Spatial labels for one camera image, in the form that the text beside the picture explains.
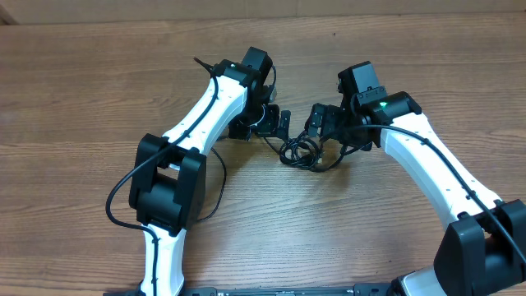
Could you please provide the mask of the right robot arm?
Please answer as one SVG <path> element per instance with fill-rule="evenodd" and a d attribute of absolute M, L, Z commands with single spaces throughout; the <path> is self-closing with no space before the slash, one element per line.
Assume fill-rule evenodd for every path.
<path fill-rule="evenodd" d="M 305 129 L 352 150 L 381 148 L 408 173 L 445 230 L 431 266 L 372 295 L 490 295 L 525 281 L 525 204 L 505 202 L 441 141 L 406 92 L 388 94 L 371 62 L 338 75 L 338 106 L 314 104 Z"/>

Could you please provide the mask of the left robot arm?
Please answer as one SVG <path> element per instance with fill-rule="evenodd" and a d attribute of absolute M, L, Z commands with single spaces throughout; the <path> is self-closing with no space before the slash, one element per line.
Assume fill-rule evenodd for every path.
<path fill-rule="evenodd" d="M 275 69 L 267 52 L 250 47 L 241 62 L 205 69 L 210 84 L 185 118 L 162 136 L 144 135 L 137 147 L 128 202 L 145 235 L 145 276 L 136 295 L 182 292 L 185 237 L 198 221 L 207 155 L 221 134 L 288 138 L 290 113 L 275 104 L 275 85 L 265 83 Z"/>

